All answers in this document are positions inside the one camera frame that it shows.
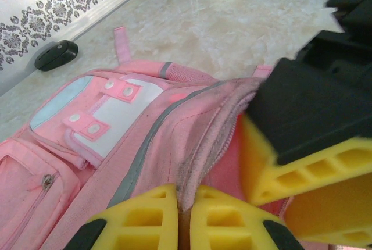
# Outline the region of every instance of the computer mouse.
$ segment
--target computer mouse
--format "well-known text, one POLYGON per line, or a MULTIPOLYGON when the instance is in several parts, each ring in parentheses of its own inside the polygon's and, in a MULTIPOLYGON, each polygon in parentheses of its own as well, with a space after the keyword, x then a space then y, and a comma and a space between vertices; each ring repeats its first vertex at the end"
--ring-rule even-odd
POLYGON ((35 67, 41 71, 50 71, 75 59, 79 48, 71 41, 61 41, 41 53, 35 60, 35 67))

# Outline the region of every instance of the patterned wallpaper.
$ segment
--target patterned wallpaper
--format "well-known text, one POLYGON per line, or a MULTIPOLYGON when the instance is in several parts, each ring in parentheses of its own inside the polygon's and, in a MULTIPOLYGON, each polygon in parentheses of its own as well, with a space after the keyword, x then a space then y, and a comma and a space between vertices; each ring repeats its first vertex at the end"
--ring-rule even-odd
POLYGON ((0 0, 0 96, 35 69, 35 54, 73 39, 125 1, 0 0))

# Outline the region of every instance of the white snap button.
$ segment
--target white snap button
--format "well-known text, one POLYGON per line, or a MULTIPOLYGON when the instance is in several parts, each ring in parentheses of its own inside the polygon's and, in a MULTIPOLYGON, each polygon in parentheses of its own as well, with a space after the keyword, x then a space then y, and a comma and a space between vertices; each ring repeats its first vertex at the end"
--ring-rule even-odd
POLYGON ((101 127, 99 125, 94 124, 94 125, 92 125, 91 127, 88 128, 88 133, 95 134, 99 131, 100 128, 101 127))
POLYGON ((105 84, 105 89, 110 89, 114 86, 114 82, 112 81, 108 81, 106 84, 105 84))
POLYGON ((123 95, 124 96, 130 96, 130 95, 132 95, 132 93, 133 93, 133 88, 131 88, 131 87, 127 87, 126 89, 123 90, 123 95))
POLYGON ((79 119, 80 119, 80 115, 78 115, 78 114, 71 115, 70 118, 69 118, 69 120, 70 120, 71 122, 78 121, 79 119))

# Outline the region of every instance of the damask pattern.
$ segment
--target damask pattern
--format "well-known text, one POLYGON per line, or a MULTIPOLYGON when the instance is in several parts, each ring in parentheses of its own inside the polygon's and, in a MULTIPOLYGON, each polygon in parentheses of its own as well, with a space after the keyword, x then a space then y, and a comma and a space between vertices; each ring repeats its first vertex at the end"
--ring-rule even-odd
POLYGON ((15 57, 22 57, 28 49, 38 46, 68 25, 81 13, 90 10, 103 0, 44 0, 37 1, 21 11, 21 16, 12 16, 10 23, 0 23, 0 71, 2 64, 12 64, 15 57))

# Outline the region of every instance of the marble countertop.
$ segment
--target marble countertop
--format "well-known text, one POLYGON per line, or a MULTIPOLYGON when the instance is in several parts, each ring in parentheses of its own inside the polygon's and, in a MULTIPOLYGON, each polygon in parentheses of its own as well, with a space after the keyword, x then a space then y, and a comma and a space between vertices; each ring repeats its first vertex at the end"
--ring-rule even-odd
POLYGON ((117 65, 113 29, 126 26, 133 59, 169 61, 220 78, 293 58, 318 31, 339 31, 326 0, 130 0, 76 40, 69 64, 36 71, 0 97, 0 141, 63 83, 117 65))

